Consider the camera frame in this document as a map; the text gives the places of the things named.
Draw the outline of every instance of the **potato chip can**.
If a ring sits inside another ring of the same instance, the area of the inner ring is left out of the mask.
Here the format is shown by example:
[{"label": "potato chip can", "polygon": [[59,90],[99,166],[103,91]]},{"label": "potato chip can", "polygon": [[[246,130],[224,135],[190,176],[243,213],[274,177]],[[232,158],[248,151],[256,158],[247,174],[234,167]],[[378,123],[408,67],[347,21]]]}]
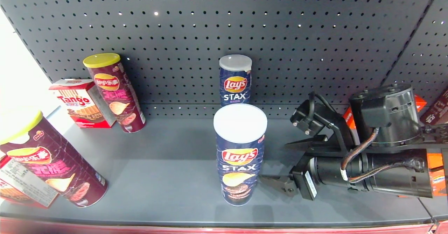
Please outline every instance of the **potato chip can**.
[{"label": "potato chip can", "polygon": [[[244,130],[236,130],[239,125]],[[252,197],[263,161],[266,115],[253,105],[226,105],[216,112],[213,127],[222,196],[233,206],[244,205]]]},{"label": "potato chip can", "polygon": [[243,55],[219,59],[219,95],[221,106],[248,103],[251,98],[252,60]]},{"label": "potato chip can", "polygon": [[0,149],[77,207],[99,201],[107,181],[33,108],[0,114]]},{"label": "potato chip can", "polygon": [[115,114],[126,133],[140,131],[146,124],[134,88],[114,53],[96,54],[86,57],[83,64],[89,70],[101,95]]}]

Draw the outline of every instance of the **yellow lid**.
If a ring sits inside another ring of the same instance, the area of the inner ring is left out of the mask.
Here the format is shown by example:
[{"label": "yellow lid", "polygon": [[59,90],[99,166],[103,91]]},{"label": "yellow lid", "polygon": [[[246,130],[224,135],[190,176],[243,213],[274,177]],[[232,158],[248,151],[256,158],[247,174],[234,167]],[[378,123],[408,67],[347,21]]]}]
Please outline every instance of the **yellow lid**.
[{"label": "yellow lid", "polygon": [[42,112],[31,107],[0,113],[0,145],[25,135],[39,124],[42,118]]},{"label": "yellow lid", "polygon": [[103,53],[86,57],[83,64],[87,68],[101,68],[120,61],[120,55],[115,53]]}]

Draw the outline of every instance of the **black cable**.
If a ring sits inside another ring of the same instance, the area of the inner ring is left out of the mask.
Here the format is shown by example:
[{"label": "black cable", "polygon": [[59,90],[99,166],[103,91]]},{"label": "black cable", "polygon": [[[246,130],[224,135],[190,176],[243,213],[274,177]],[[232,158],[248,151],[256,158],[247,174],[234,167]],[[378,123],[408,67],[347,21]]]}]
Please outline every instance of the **black cable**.
[{"label": "black cable", "polygon": [[350,161],[353,160],[354,157],[356,157],[358,154],[360,154],[362,151],[364,151],[370,144],[375,140],[375,138],[378,136],[379,127],[376,127],[373,129],[372,134],[369,136],[367,140],[365,140],[360,145],[357,145],[354,149],[350,150],[349,153],[342,159],[341,161],[341,175],[344,181],[349,180],[347,177],[347,171],[345,170],[347,168],[347,165],[350,163]]},{"label": "black cable", "polygon": [[306,118],[308,123],[310,123],[311,121],[314,120],[314,106],[315,106],[314,96],[315,96],[314,92],[311,92],[309,94],[309,112],[308,112],[308,116]]},{"label": "black cable", "polygon": [[393,164],[386,164],[384,166],[381,167],[377,167],[375,169],[372,169],[368,172],[362,173],[361,175],[355,176],[355,177],[350,177],[349,178],[349,182],[350,183],[358,183],[360,181],[363,181],[369,177],[372,177],[376,174],[378,174],[379,172],[383,172],[385,170],[390,170],[390,169],[394,169],[394,168],[398,168],[398,167],[408,167],[408,168],[413,168],[415,170],[418,170],[417,167],[415,167],[415,165],[413,164],[413,162],[409,162],[409,161],[405,161],[405,162],[396,162]]},{"label": "black cable", "polygon": [[322,101],[322,103],[323,103],[326,107],[330,108],[333,112],[337,113],[336,110],[333,108],[333,106],[331,106],[330,103],[328,103],[328,101],[327,101],[322,95],[320,95],[320,94],[318,94],[318,93],[316,93],[315,95],[316,95],[316,97],[317,97],[318,99],[320,99],[320,101]]}]

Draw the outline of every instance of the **potato chip image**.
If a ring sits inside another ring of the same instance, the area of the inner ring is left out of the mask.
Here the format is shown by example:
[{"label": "potato chip image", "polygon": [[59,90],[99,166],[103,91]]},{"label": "potato chip image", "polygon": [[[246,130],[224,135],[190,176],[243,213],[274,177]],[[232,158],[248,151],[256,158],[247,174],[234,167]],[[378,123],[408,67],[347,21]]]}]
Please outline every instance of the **potato chip image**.
[{"label": "potato chip image", "polygon": [[112,102],[109,104],[109,108],[111,109],[112,113],[115,115],[120,115],[125,111],[126,107],[128,107],[129,103],[124,104],[121,102]]},{"label": "potato chip image", "polygon": [[70,183],[73,180],[73,177],[75,177],[75,174],[70,176],[69,178],[51,178],[45,181],[48,185],[50,185],[52,188],[54,188],[57,191],[64,192],[69,187]]},{"label": "potato chip image", "polygon": [[223,183],[229,187],[236,187],[253,176],[255,176],[253,173],[231,172],[223,175]]}]

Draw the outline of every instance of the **maroon chip can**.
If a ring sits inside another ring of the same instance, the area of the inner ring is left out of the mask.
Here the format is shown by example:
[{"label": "maroon chip can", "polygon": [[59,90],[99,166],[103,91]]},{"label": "maroon chip can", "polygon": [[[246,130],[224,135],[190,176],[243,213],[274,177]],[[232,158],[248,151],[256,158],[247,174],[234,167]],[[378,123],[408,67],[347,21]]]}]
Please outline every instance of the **maroon chip can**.
[{"label": "maroon chip can", "polygon": [[106,179],[43,117],[41,111],[25,108],[0,114],[0,130],[1,151],[23,164],[75,206],[93,205],[106,193]]},{"label": "maroon chip can", "polygon": [[140,131],[146,123],[128,75],[114,53],[86,57],[83,64],[98,86],[101,95],[126,133]]}]

